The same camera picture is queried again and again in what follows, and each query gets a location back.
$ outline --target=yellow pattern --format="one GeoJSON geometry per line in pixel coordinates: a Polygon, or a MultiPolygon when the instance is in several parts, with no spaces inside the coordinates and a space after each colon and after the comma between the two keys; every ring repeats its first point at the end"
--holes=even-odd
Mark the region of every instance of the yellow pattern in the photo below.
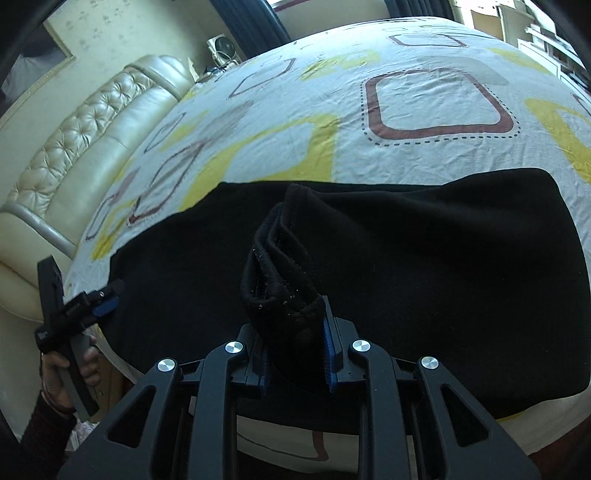
{"type": "Polygon", "coordinates": [[[552,135],[554,141],[566,155],[566,158],[569,159],[573,168],[581,175],[581,178],[591,183],[591,149],[577,138],[577,135],[560,116],[559,111],[582,119],[590,127],[591,122],[575,110],[548,100],[529,98],[525,101],[525,104],[548,133],[552,135]]]}
{"type": "Polygon", "coordinates": [[[254,57],[253,59],[247,60],[244,62],[246,65],[256,65],[261,62],[261,60],[265,60],[264,55],[259,55],[258,57],[254,57]]]}
{"type": "Polygon", "coordinates": [[[519,65],[520,67],[528,67],[537,70],[538,72],[552,75],[552,72],[545,69],[538,62],[532,60],[525,53],[521,53],[519,50],[507,50],[505,48],[489,48],[489,50],[493,53],[496,53],[497,55],[500,55],[505,60],[508,60],[515,65],[519,65]]]}
{"type": "Polygon", "coordinates": [[[506,421],[510,421],[510,420],[515,420],[518,419],[519,417],[521,417],[523,414],[525,413],[524,411],[520,411],[519,413],[515,413],[513,415],[509,415],[508,417],[503,417],[501,419],[497,419],[497,423],[504,423],[506,421]]]}
{"type": "Polygon", "coordinates": [[[195,87],[191,88],[187,92],[187,95],[185,95],[179,103],[187,102],[190,99],[195,98],[197,95],[200,95],[201,93],[205,93],[208,90],[211,90],[211,88],[212,88],[212,86],[208,85],[207,83],[204,86],[201,86],[199,88],[197,88],[197,86],[195,85],[195,87]]]}
{"type": "Polygon", "coordinates": [[[300,80],[311,80],[342,70],[350,70],[372,63],[379,63],[382,59],[376,50],[362,50],[346,55],[337,55],[329,59],[314,62],[301,74],[300,80]]]}
{"type": "Polygon", "coordinates": [[[204,110],[199,115],[197,115],[195,118],[193,118],[193,119],[189,120],[188,122],[185,122],[185,123],[179,125],[177,128],[175,128],[172,131],[172,133],[168,136],[168,138],[166,139],[166,141],[164,142],[162,147],[160,147],[160,151],[163,152],[164,150],[172,147],[173,145],[180,142],[183,138],[185,138],[188,135],[190,135],[191,133],[193,133],[193,131],[199,126],[199,124],[201,123],[201,120],[203,120],[203,117],[205,115],[207,115],[208,112],[209,112],[209,110],[204,110]]]}
{"type": "Polygon", "coordinates": [[[340,121],[336,115],[313,115],[289,122],[280,127],[262,131],[214,155],[190,186],[181,204],[180,211],[191,208],[222,181],[232,160],[244,146],[269,135],[283,132],[288,128],[303,124],[314,125],[304,160],[293,168],[266,176],[261,180],[331,181],[332,161],[335,155],[335,139],[340,121]]]}
{"type": "Polygon", "coordinates": [[[115,245],[115,241],[119,236],[119,231],[125,224],[125,221],[130,213],[129,210],[131,210],[131,207],[133,207],[136,200],[137,199],[133,199],[122,203],[121,205],[117,205],[116,208],[109,212],[107,218],[105,219],[105,223],[100,229],[95,247],[93,248],[91,256],[92,260],[100,260],[111,253],[111,250],[113,250],[113,246],[115,245]],[[128,211],[126,211],[123,216],[116,220],[115,227],[111,229],[111,225],[114,223],[116,215],[124,209],[128,209],[128,211]]]}

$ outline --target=black gripper frame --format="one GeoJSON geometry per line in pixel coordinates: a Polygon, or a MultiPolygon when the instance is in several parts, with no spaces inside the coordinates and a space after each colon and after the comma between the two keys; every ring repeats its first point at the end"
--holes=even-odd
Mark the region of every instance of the black gripper frame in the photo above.
{"type": "Polygon", "coordinates": [[[42,353],[57,351],[70,362],[60,375],[79,418],[84,421],[98,412],[99,405],[93,396],[94,389],[86,385],[80,373],[79,362],[90,346],[82,332],[115,310],[124,284],[115,280],[101,290],[82,292],[64,305],[61,271],[53,257],[37,264],[37,275],[44,319],[35,330],[37,348],[42,353]]]}
{"type": "MultiPolygon", "coordinates": [[[[409,450],[420,480],[540,480],[532,461],[441,362],[396,359],[372,342],[356,349],[353,323],[333,317],[325,302],[327,383],[343,401],[359,404],[360,480],[411,480],[409,450]]],[[[236,340],[242,349],[230,342],[190,364],[155,365],[58,480],[236,480],[235,400],[261,398],[270,372],[251,325],[236,340]]]]}

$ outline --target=bedsheet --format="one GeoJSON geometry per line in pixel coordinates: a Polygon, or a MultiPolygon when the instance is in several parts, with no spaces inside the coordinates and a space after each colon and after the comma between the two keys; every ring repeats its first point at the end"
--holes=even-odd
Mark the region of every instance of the bedsheet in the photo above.
{"type": "MultiPolygon", "coordinates": [[[[591,105],[482,32],[420,17],[312,35],[192,88],[114,179],[67,273],[67,296],[103,286],[119,247],[221,181],[443,184],[543,168],[560,187],[589,265],[590,147],[591,105]]],[[[141,376],[95,333],[125,375],[141,376]]],[[[591,414],[590,395],[501,423],[533,453],[591,414]]],[[[356,437],[251,419],[238,427],[240,449],[271,463],[356,469],[356,437]]]]}

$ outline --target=beige leather headboard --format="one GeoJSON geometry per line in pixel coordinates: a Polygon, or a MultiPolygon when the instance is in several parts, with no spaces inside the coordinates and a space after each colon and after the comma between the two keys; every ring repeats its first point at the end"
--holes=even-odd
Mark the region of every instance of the beige leather headboard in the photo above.
{"type": "Polygon", "coordinates": [[[145,56],[66,118],[0,207],[0,305],[41,320],[37,262],[67,272],[92,215],[140,143],[194,85],[179,60],[145,56]]]}

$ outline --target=black cloth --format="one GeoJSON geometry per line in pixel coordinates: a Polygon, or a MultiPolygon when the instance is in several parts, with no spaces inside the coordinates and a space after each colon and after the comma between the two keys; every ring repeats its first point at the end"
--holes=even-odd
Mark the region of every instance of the black cloth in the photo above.
{"type": "Polygon", "coordinates": [[[2,480],[53,480],[60,470],[74,415],[65,419],[37,398],[21,443],[0,412],[0,478],[2,480]]]}
{"type": "Polygon", "coordinates": [[[354,410],[322,391],[319,295],[391,355],[438,357],[496,417],[589,383],[587,270],[542,170],[423,187],[221,184],[120,249],[111,278],[126,290],[103,332],[144,372],[203,358],[252,320],[285,389],[238,404],[260,420],[355,431],[354,410]]]}

